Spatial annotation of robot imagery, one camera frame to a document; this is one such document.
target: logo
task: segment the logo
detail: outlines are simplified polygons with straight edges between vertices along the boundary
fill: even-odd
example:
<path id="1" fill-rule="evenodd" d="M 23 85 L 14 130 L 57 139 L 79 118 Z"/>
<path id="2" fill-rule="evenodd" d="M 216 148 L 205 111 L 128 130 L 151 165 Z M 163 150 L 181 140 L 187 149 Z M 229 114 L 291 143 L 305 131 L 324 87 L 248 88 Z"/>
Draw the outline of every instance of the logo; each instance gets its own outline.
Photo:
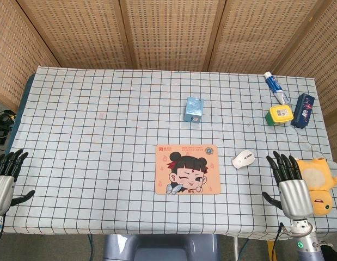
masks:
<path id="1" fill-rule="evenodd" d="M 214 150 L 211 147 L 206 147 L 205 153 L 207 155 L 212 155 L 214 153 Z"/>

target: white computer mouse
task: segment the white computer mouse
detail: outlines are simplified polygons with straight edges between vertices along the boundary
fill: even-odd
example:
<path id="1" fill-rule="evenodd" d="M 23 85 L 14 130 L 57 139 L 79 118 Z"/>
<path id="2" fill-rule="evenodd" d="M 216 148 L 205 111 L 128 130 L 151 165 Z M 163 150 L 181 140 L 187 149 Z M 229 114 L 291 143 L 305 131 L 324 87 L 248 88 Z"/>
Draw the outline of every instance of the white computer mouse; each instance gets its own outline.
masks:
<path id="1" fill-rule="evenodd" d="M 244 150 L 239 153 L 236 157 L 233 158 L 232 164 L 235 168 L 240 169 L 244 166 L 248 166 L 254 162 L 255 158 L 251 151 Z"/>

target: cartoon girl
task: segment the cartoon girl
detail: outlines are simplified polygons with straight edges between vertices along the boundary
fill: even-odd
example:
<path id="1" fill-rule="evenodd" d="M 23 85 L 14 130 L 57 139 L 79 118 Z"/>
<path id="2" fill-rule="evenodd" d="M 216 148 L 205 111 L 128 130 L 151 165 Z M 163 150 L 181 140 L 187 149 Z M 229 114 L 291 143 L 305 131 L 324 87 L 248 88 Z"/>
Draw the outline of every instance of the cartoon girl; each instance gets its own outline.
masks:
<path id="1" fill-rule="evenodd" d="M 181 156 L 179 152 L 173 152 L 169 156 L 171 163 L 168 168 L 172 169 L 169 174 L 170 184 L 167 185 L 167 194 L 176 194 L 177 192 L 188 193 L 202 192 L 202 185 L 207 182 L 208 167 L 205 158 L 195 158 L 191 156 Z"/>

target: cartoon mouse pad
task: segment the cartoon mouse pad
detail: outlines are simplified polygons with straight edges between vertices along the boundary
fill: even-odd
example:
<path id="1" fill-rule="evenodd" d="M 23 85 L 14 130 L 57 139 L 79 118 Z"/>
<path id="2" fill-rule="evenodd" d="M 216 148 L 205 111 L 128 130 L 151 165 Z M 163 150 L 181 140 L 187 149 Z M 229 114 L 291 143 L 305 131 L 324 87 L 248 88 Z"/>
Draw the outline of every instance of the cartoon mouse pad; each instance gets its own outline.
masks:
<path id="1" fill-rule="evenodd" d="M 218 148 L 215 145 L 157 145 L 155 192 L 219 194 Z"/>

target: gray floor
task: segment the gray floor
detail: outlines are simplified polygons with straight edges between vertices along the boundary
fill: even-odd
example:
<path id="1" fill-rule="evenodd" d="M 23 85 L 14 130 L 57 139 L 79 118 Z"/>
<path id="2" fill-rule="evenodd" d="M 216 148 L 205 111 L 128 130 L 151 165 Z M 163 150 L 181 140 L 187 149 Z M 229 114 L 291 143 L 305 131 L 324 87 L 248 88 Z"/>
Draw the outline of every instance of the gray floor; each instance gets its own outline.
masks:
<path id="1" fill-rule="evenodd" d="M 6 109 L 0 104 L 0 111 Z M 0 154 L 6 149 L 0 146 Z M 102 260 L 105 236 L 94 235 L 94 261 Z M 240 238 L 239 246 L 246 240 Z M 337 251 L 337 233 L 326 238 Z M 291 240 L 280 241 L 276 246 L 278 261 L 297 260 L 296 253 L 291 251 Z M 232 237 L 220 236 L 220 249 L 223 261 L 234 260 L 234 242 Z M 56 261 L 56 260 L 89 260 L 90 244 L 86 235 L 31 235 L 4 234 L 0 242 L 0 260 L 19 261 Z M 268 259 L 267 243 L 251 240 L 241 260 L 264 261 Z"/>

